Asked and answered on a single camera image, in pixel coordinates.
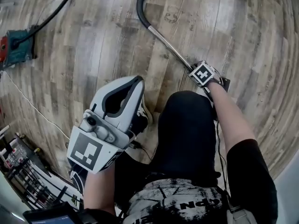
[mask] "person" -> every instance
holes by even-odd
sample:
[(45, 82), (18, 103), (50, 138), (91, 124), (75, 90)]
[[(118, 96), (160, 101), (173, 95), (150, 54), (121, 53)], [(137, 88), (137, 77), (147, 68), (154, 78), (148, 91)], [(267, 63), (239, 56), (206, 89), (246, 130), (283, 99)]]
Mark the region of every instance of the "person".
[[(276, 223), (277, 192), (249, 124), (221, 85), (207, 87), (224, 136), (232, 204), (252, 212), (257, 223)], [(132, 131), (141, 132), (150, 116), (142, 100)], [(84, 207), (100, 223), (226, 223), (228, 204), (217, 186), (215, 151), (209, 99), (191, 91), (174, 93), (159, 117), (152, 162), (136, 162), (124, 152), (107, 170), (88, 173)]]

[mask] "wooden floor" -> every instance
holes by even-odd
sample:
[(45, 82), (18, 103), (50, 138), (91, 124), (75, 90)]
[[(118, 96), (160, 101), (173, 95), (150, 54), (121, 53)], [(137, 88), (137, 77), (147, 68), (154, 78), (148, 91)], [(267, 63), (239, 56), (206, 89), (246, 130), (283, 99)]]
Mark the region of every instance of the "wooden floor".
[[(61, 0), (24, 0), (0, 11), (0, 31), (41, 23)], [(8, 69), (24, 95), (67, 135), (96, 90), (141, 75), (155, 122), (168, 97), (196, 91), (179, 61), (139, 22), (136, 0), (71, 0), (41, 32), (38, 58)], [(276, 177), (299, 147), (299, 0), (147, 0), (146, 15), (186, 58), (231, 79), (229, 94), (254, 128)], [(68, 176), (67, 139), (35, 111), (3, 74), (2, 122), (25, 133)], [(143, 137), (152, 154), (157, 127)]]

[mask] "wrist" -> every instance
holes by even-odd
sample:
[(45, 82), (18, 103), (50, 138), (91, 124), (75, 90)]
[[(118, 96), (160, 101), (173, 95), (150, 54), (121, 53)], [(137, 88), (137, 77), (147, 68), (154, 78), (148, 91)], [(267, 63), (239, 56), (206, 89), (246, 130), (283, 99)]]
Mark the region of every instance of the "wrist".
[(217, 87), (222, 87), (219, 83), (216, 83), (216, 82), (209, 82), (207, 84), (207, 88), (211, 91), (211, 90), (214, 90), (214, 89), (217, 89)]

